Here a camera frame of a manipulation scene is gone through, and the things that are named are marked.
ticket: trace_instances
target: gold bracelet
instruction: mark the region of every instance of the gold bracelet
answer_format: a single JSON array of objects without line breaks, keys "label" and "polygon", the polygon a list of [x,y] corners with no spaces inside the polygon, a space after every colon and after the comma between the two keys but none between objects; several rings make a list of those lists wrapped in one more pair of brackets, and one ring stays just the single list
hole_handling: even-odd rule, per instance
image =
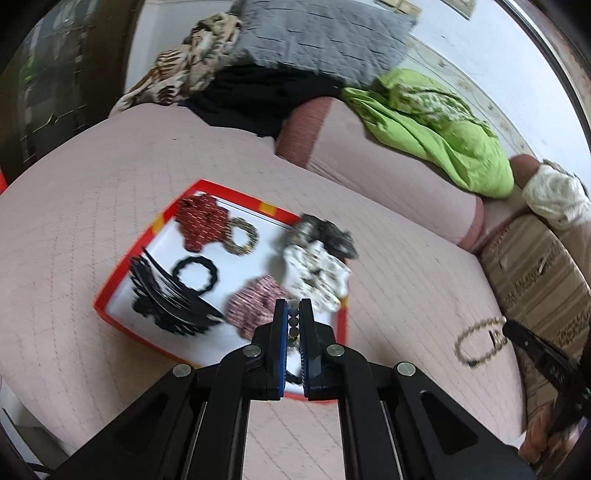
[{"label": "gold bracelet", "polygon": [[493,340],[493,348],[489,352],[487,352],[485,355],[483,355],[479,358],[468,358],[468,357],[464,356],[464,354],[462,353],[462,342],[464,340],[466,340],[466,338],[468,336],[470,336],[474,332],[481,330],[483,328],[492,327],[493,325],[500,325],[500,327],[502,328],[506,321],[507,321],[507,319],[505,317],[502,317],[502,318],[495,317],[495,318],[491,318],[491,319],[487,319],[487,320],[482,320],[480,323],[477,323],[476,325],[471,326],[470,328],[468,328],[468,330],[463,332],[457,338],[456,343],[454,345],[454,351],[455,351],[456,357],[460,361],[460,363],[462,363],[463,365],[467,365],[470,368],[476,368],[476,367],[478,367],[478,365],[481,365],[481,364],[487,362],[493,356],[495,356],[497,353],[499,353],[501,351],[501,349],[508,342],[507,337],[505,335],[503,335],[502,331],[499,331],[499,330],[492,330],[491,331],[492,340]]},{"label": "gold bracelet", "polygon": [[[232,239],[232,228],[237,227],[248,234],[248,242],[245,245],[237,245]],[[251,254],[258,243],[258,232],[254,225],[248,223],[244,218],[230,218],[225,226],[225,240],[223,247],[233,255]]]}]

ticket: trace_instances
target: green cloth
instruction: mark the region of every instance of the green cloth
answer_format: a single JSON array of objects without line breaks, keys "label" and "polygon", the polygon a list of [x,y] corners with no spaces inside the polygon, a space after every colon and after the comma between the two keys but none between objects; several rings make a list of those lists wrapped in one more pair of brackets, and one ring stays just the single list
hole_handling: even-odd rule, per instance
[{"label": "green cloth", "polygon": [[383,144],[440,166],[470,192],[505,198],[513,173],[499,139],[468,104],[435,80],[410,69],[379,79],[378,92],[343,89],[343,99]]}]

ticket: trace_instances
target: metal screw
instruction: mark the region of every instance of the metal screw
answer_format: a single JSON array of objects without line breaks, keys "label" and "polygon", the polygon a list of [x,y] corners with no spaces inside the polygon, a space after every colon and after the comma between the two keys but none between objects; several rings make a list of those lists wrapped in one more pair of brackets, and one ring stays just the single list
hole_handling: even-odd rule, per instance
[{"label": "metal screw", "polygon": [[254,345],[253,343],[246,345],[246,347],[242,349],[242,353],[244,353],[244,355],[246,355],[248,358],[255,358],[256,356],[259,356],[261,352],[261,347]]},{"label": "metal screw", "polygon": [[398,364],[396,370],[398,370],[398,373],[400,375],[404,375],[405,377],[412,377],[416,373],[417,367],[408,362],[402,362],[401,364]]},{"label": "metal screw", "polygon": [[189,373],[191,373],[191,365],[178,364],[173,368],[173,375],[175,377],[186,377]]},{"label": "metal screw", "polygon": [[333,343],[332,345],[326,347],[326,353],[328,353],[330,356],[341,356],[345,353],[345,347],[339,345],[338,343]]}]

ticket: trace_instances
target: black scrunchie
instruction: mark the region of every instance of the black scrunchie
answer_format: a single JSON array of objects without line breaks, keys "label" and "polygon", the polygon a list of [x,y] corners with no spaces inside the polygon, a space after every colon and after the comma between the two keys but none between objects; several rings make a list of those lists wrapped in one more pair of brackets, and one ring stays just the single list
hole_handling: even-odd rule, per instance
[{"label": "black scrunchie", "polygon": [[213,262],[205,257],[187,257],[187,258],[183,258],[179,263],[177,263],[174,268],[173,268],[173,278],[179,282],[181,285],[184,285],[183,282],[181,282],[180,278],[178,277],[179,274],[181,273],[181,270],[183,268],[185,268],[187,265],[190,265],[192,263],[198,263],[203,265],[205,268],[207,268],[209,270],[209,285],[207,287],[205,287],[203,290],[194,290],[193,288],[187,287],[185,285],[185,287],[187,287],[189,290],[192,290],[193,292],[195,292],[195,294],[197,296],[201,296],[204,293],[207,293],[208,291],[212,291],[213,290],[213,286],[217,283],[217,267],[213,264]]}]

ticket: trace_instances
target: black cloth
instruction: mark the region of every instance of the black cloth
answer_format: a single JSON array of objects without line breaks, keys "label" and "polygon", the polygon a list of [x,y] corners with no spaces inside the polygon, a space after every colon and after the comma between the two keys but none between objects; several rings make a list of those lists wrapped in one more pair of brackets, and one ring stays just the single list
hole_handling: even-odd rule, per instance
[{"label": "black cloth", "polygon": [[322,96],[338,98],[342,88],[339,80],[303,70],[235,66],[217,72],[205,90],[180,105],[213,127],[240,128],[277,139],[293,109]]}]

